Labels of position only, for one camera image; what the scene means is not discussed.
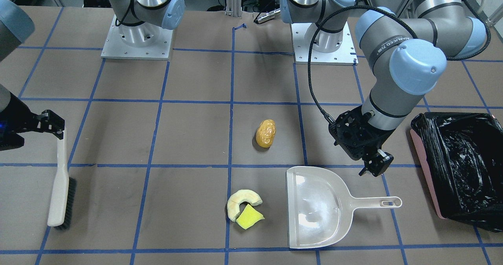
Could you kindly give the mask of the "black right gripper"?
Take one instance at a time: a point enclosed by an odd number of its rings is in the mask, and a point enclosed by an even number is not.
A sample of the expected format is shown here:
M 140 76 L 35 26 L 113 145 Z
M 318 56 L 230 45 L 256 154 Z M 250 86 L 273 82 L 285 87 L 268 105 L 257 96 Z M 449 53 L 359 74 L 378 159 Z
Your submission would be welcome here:
M 40 115 L 32 113 L 14 94 L 9 94 L 9 101 L 1 108 L 0 150 L 13 150 L 24 145 L 24 132 L 51 133 L 59 140 L 64 139 L 65 120 L 52 110 L 45 110 Z

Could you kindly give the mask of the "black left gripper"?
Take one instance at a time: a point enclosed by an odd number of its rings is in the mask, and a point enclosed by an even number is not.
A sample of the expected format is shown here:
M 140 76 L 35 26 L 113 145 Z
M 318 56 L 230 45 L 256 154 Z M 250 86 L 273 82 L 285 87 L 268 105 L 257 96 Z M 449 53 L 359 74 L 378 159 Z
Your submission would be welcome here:
M 394 156 L 381 150 L 387 140 L 387 131 L 375 128 L 369 123 L 368 113 L 362 113 L 362 107 L 340 114 L 329 124 L 329 132 L 335 139 L 334 145 L 341 148 L 352 160 L 362 159 L 362 177 L 367 173 L 378 177 L 383 174 L 394 160 Z

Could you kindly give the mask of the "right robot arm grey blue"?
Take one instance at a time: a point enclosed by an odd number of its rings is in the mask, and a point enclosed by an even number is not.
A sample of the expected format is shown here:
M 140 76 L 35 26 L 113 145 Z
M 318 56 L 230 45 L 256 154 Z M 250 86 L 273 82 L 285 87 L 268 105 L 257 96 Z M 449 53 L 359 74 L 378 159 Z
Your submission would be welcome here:
M 108 0 L 114 10 L 104 43 L 103 59 L 163 59 L 171 48 L 172 32 L 181 23 L 184 0 Z M 24 43 L 35 25 L 11 0 L 1 0 L 1 59 Z M 33 113 L 16 95 L 1 87 L 1 150 L 23 147 L 21 133 L 54 134 L 65 139 L 65 121 L 51 110 Z

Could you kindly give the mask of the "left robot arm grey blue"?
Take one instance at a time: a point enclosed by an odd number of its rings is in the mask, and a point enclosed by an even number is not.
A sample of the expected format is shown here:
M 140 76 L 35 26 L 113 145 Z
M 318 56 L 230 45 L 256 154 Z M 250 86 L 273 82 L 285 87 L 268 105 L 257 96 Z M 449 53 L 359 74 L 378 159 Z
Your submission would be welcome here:
M 350 10 L 364 9 L 354 27 L 357 43 L 376 78 L 364 103 L 333 118 L 313 99 L 328 129 L 352 160 L 363 160 L 359 175 L 381 175 L 393 161 L 383 143 L 431 91 L 448 61 L 475 57 L 488 47 L 487 25 L 467 0 L 412 0 L 413 16 L 358 6 L 356 0 L 279 0 L 284 23 L 312 23 L 307 65 L 322 38 L 341 40 Z

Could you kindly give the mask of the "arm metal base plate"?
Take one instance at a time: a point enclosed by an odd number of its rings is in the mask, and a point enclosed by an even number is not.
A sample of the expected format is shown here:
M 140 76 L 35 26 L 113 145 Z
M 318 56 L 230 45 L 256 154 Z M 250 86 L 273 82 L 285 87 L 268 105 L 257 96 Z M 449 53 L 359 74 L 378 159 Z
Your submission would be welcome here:
M 292 42 L 296 64 L 308 63 L 308 52 L 312 36 L 316 30 L 314 23 L 291 24 Z M 312 48 L 312 64 L 356 65 L 358 58 L 348 23 L 341 32 L 320 31 Z
M 169 60 L 174 30 L 144 23 L 135 27 L 116 26 L 113 17 L 101 57 L 103 59 Z

